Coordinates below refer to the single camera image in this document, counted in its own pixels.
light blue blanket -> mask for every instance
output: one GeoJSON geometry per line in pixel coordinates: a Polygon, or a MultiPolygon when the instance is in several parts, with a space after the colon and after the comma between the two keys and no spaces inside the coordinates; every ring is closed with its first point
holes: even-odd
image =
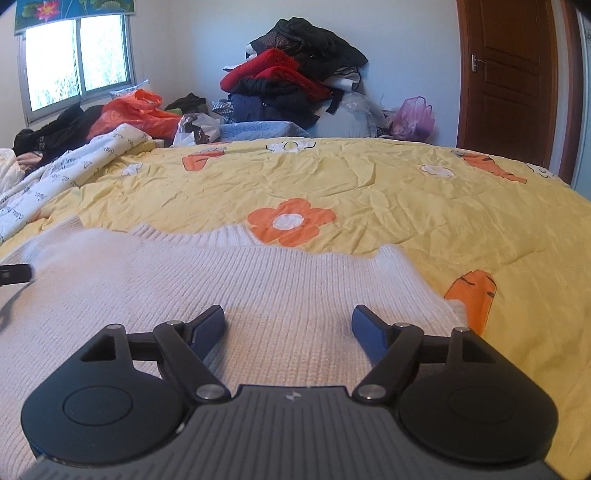
{"type": "Polygon", "coordinates": [[[240,122],[220,125],[221,142],[258,140],[259,138],[304,137],[310,134],[292,122],[240,122]]]}

ribbed knit sweater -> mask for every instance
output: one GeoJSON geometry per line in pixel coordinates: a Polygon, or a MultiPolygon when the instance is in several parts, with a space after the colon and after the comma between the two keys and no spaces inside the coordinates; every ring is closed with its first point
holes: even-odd
{"type": "Polygon", "coordinates": [[[27,395],[108,323],[147,332],[221,305],[228,328],[206,363],[231,390],[354,387],[371,368],[350,326],[360,303],[431,335],[466,324],[461,304],[431,290],[399,247],[373,258],[311,255],[261,244],[242,225],[198,235],[145,225],[121,233],[72,218],[2,263],[31,263],[35,271],[26,286],[0,288],[2,480],[34,460],[20,428],[27,395]]]}

window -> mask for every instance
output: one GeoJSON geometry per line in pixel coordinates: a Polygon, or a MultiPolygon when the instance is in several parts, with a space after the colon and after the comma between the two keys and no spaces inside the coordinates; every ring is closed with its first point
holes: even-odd
{"type": "Polygon", "coordinates": [[[65,20],[21,36],[21,93],[27,122],[108,90],[133,85],[123,15],[65,20]]]}

pillow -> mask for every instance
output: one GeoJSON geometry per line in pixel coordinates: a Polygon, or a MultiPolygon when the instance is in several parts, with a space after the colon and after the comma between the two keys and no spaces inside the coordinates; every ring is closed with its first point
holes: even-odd
{"type": "Polygon", "coordinates": [[[109,92],[109,95],[113,100],[119,98],[123,95],[127,95],[128,93],[134,92],[138,89],[146,90],[147,92],[152,92],[152,87],[150,86],[149,80],[144,80],[142,83],[138,83],[137,85],[133,85],[133,87],[123,88],[121,90],[113,90],[109,92]]]}

bed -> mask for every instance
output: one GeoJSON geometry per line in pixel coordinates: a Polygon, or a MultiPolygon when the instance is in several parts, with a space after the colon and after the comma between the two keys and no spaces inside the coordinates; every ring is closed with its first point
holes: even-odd
{"type": "Polygon", "coordinates": [[[243,224],[262,242],[311,253],[371,256],[397,244],[442,296],[484,273],[495,291],[478,328],[558,407],[547,461],[567,479],[591,471],[591,203],[560,179],[505,158],[380,139],[139,150],[59,194],[0,254],[77,215],[115,231],[243,224]],[[311,209],[333,214],[300,227],[311,209]],[[273,211],[295,223],[270,228],[273,211]]]}

